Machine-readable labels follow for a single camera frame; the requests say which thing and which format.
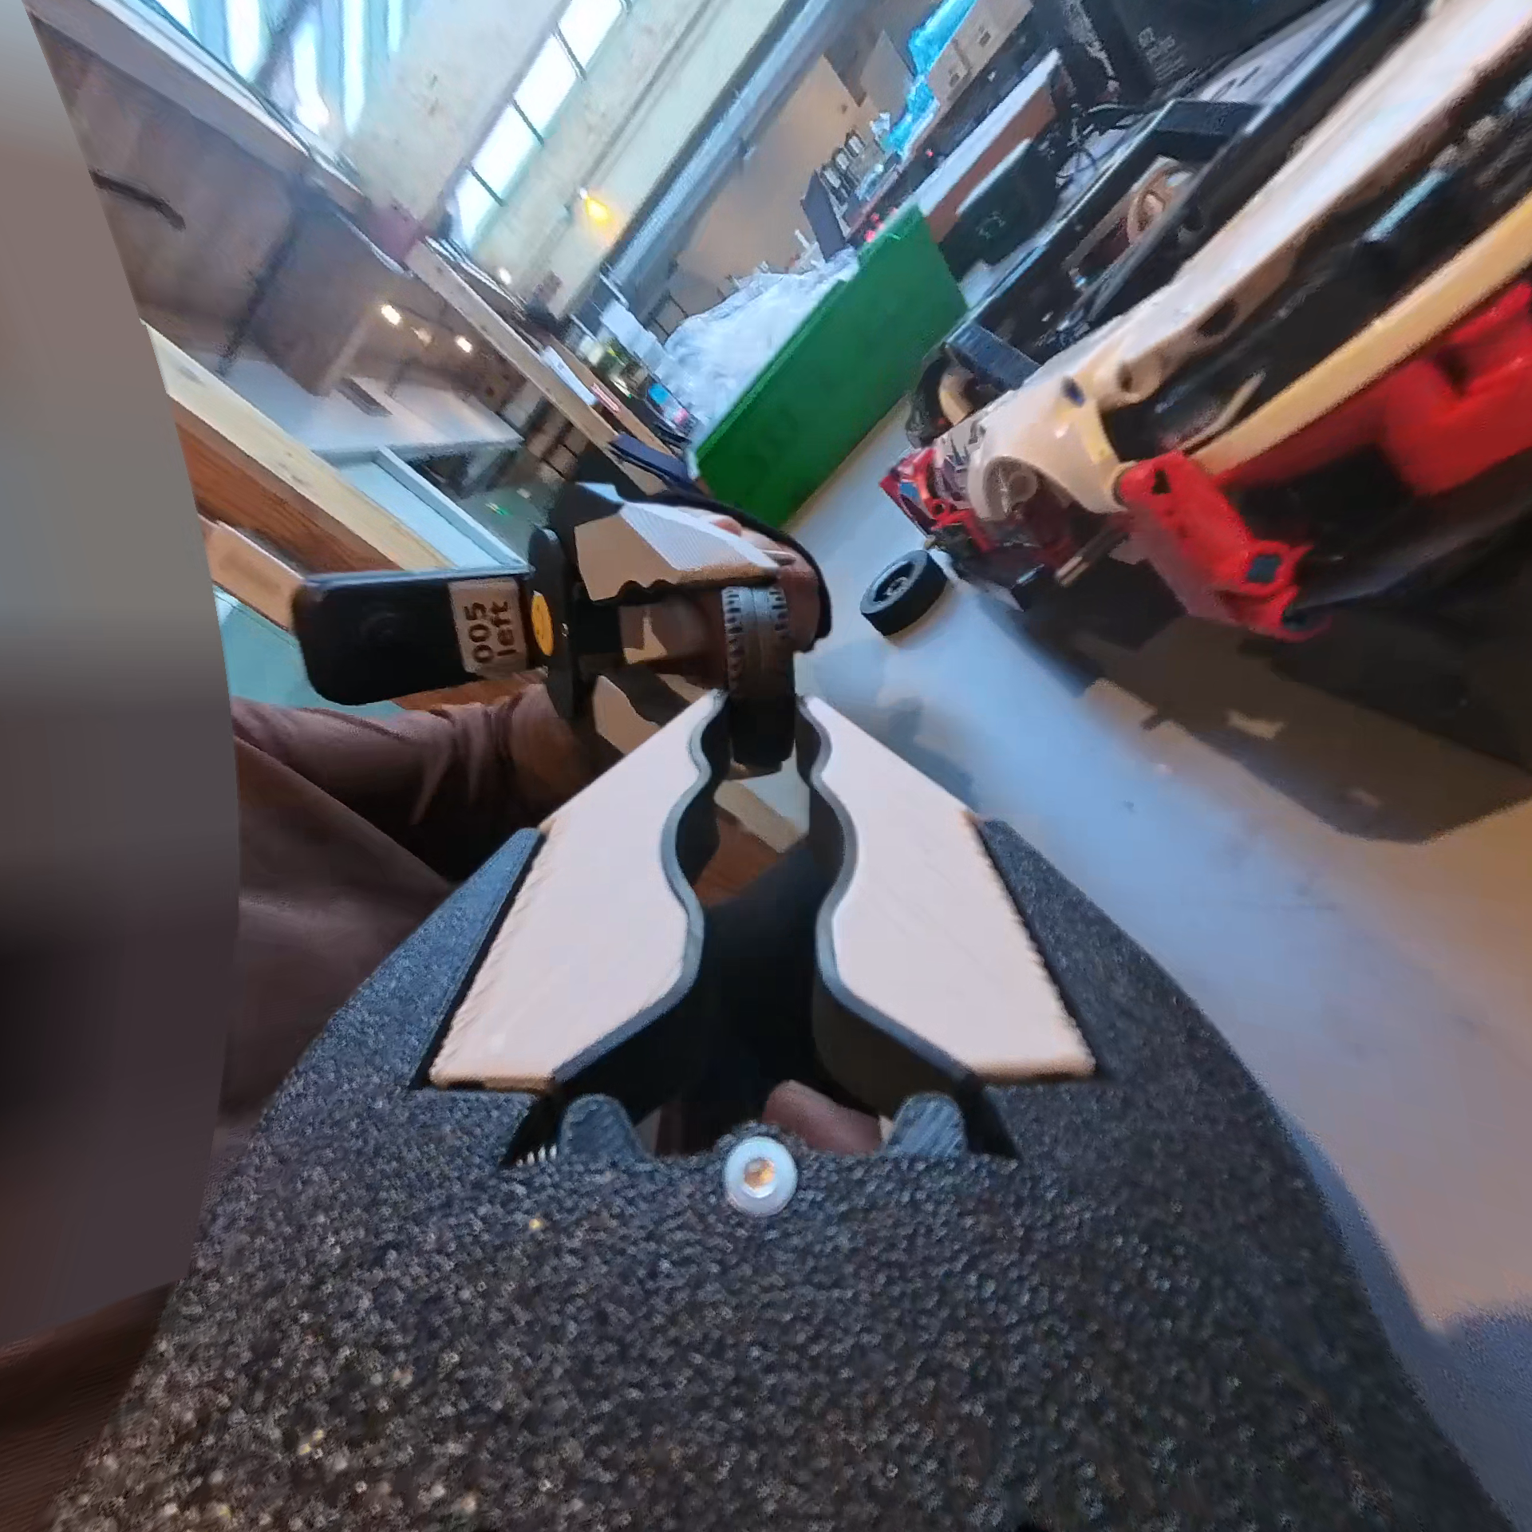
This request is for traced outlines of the person's brown shirt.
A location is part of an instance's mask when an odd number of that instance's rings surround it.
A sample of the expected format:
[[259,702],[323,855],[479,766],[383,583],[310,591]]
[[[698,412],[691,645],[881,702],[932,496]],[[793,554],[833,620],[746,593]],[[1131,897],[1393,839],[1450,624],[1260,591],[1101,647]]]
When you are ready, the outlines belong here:
[[47,1528],[146,1355],[171,1286],[148,1289],[2,1351],[2,1528]]

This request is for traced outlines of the clear plastic bags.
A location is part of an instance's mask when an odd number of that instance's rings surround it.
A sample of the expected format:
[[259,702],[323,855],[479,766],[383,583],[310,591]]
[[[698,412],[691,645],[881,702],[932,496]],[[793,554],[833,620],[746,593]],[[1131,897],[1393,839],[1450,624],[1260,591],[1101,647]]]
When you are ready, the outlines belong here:
[[718,417],[826,297],[855,277],[841,251],[802,272],[755,273],[731,297],[684,319],[664,343],[660,381],[698,416]]

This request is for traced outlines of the person's right hand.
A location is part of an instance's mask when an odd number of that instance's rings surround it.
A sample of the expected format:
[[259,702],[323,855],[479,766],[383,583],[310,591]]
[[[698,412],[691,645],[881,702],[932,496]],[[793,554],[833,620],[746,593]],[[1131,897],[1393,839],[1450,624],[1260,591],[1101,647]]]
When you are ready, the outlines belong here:
[[800,1081],[779,1083],[766,1098],[760,1120],[824,1154],[873,1156],[884,1143],[879,1118],[842,1105]]

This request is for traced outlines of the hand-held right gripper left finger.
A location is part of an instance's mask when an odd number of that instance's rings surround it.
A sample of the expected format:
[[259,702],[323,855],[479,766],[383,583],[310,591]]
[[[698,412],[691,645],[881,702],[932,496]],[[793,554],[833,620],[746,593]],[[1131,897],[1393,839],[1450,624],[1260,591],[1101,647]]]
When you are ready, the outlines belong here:
[[565,1094],[656,1041],[696,983],[696,879],[718,850],[724,693],[704,693],[538,828],[428,1079]]

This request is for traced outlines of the black toy wheel with rim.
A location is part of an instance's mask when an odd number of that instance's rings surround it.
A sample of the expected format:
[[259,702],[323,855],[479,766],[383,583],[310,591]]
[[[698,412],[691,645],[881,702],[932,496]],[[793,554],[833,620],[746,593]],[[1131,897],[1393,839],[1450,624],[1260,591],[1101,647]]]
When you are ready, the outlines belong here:
[[729,585],[720,591],[720,622],[733,762],[748,773],[773,773],[789,757],[797,729],[788,600],[779,585]]

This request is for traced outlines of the green storage bin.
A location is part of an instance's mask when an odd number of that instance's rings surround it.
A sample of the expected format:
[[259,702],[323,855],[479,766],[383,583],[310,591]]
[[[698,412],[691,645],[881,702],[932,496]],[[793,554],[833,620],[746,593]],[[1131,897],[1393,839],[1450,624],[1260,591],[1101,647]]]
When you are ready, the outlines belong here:
[[926,215],[901,208],[695,448],[702,487],[784,525],[910,392],[963,315]]

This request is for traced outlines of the white brick toy race car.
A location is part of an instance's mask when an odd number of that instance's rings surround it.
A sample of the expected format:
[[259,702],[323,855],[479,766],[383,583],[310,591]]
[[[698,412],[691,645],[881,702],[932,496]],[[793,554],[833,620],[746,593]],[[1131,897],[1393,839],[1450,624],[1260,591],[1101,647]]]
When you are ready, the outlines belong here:
[[1353,3],[1264,102],[1172,100],[928,354],[881,479],[1017,607],[1131,562],[1266,658],[1528,664],[1528,3]]

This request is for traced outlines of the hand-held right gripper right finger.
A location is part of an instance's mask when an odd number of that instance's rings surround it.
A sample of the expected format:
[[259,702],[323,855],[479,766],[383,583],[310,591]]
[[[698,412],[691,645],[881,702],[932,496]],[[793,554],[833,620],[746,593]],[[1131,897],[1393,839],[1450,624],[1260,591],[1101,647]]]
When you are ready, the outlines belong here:
[[1096,1059],[979,819],[819,698],[799,706],[815,919],[815,1045],[837,1083],[1089,1079]]

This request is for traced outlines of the black rubber toy tyre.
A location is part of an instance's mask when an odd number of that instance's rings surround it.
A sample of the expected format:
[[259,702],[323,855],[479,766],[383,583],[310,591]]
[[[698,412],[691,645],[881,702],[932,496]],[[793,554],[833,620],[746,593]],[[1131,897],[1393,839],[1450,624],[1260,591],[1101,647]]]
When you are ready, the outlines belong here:
[[872,578],[859,613],[881,638],[897,638],[930,616],[948,587],[943,562],[930,549],[914,549]]

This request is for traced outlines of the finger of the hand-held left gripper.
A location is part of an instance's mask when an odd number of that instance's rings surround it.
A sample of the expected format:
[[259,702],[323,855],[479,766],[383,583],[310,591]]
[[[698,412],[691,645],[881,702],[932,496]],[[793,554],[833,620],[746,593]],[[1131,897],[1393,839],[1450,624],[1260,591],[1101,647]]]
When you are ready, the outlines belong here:
[[696,507],[611,492],[578,496],[578,574],[589,596],[762,583],[817,593],[811,565],[762,531],[735,538],[702,521]]
[[624,664],[704,689],[727,689],[729,642],[720,589],[669,591],[622,603],[616,618]]

